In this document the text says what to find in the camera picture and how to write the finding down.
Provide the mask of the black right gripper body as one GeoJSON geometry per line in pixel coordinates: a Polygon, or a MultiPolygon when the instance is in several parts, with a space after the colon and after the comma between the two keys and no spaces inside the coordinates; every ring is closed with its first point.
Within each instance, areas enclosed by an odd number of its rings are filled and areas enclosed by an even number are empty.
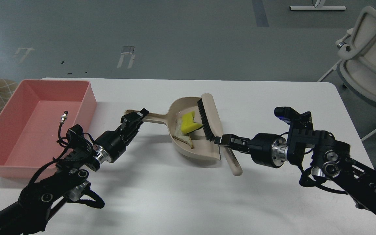
{"type": "Polygon", "coordinates": [[[284,162],[276,152],[282,144],[285,144],[285,139],[280,135],[258,133],[252,139],[245,141],[244,149],[240,152],[249,154],[256,164],[280,168],[284,162]]]}

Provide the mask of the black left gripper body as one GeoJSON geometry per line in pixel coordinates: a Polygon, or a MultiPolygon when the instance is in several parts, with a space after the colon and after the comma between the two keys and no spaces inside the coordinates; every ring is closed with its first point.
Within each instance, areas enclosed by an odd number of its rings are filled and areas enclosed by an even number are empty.
{"type": "Polygon", "coordinates": [[[94,141],[95,159],[99,163],[113,163],[125,151],[139,132],[140,126],[119,126],[114,131],[105,131],[94,141]]]}

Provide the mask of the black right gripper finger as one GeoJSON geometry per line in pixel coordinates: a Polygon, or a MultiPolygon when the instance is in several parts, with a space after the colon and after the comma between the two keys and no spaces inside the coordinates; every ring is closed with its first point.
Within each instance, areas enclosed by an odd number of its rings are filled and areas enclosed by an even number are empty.
{"type": "Polygon", "coordinates": [[[250,149],[247,146],[249,140],[249,138],[239,136],[216,136],[214,139],[214,143],[217,145],[228,147],[240,153],[249,154],[250,149]]]}
{"type": "Polygon", "coordinates": [[[234,134],[223,135],[223,145],[225,146],[245,146],[251,139],[240,137],[234,134]]]}

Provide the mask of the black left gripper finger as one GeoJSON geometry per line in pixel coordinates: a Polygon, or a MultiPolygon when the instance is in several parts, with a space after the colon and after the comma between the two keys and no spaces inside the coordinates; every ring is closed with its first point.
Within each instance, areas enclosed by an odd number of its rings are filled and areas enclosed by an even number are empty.
{"type": "Polygon", "coordinates": [[[149,111],[143,108],[142,110],[136,112],[137,118],[136,118],[136,128],[140,128],[141,125],[144,123],[144,119],[146,116],[149,115],[149,111]]]}
{"type": "Polygon", "coordinates": [[[128,113],[121,118],[121,131],[134,131],[140,128],[141,115],[140,113],[128,113]]]}

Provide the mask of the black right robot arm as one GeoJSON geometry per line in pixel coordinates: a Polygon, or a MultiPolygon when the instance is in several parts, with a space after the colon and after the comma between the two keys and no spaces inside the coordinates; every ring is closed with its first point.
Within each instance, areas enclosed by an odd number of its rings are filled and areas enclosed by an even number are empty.
{"type": "Polygon", "coordinates": [[[301,171],[300,185],[349,195],[358,209],[376,215],[376,171],[350,157],[350,145],[328,131],[314,130],[311,112],[276,107],[274,115],[289,125],[288,137],[258,133],[249,139],[233,134],[215,137],[215,144],[249,154],[256,164],[272,168],[284,162],[301,171]]]}

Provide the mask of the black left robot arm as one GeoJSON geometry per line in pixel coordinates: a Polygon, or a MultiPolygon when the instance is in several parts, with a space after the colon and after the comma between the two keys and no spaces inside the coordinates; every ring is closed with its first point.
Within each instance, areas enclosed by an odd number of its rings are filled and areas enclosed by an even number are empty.
{"type": "Polygon", "coordinates": [[[121,125],[96,140],[85,138],[81,125],[67,130],[58,143],[61,155],[40,167],[16,202],[0,211],[0,235],[29,235],[44,231],[48,221],[67,203],[101,209],[105,202],[91,190],[89,172],[98,171],[103,162],[113,163],[137,135],[149,111],[125,114],[121,125]]]}

